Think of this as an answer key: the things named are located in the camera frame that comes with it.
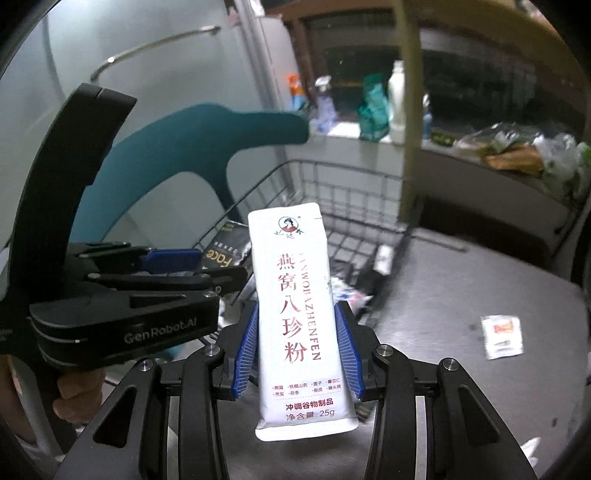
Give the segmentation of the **person left hand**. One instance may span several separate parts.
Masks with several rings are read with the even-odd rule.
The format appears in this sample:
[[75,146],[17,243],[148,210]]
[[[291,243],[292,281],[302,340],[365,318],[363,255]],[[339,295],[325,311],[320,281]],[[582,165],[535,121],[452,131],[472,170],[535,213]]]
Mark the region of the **person left hand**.
[[58,418],[70,424],[88,423],[102,403],[105,369],[69,373],[57,381],[59,397],[53,402]]

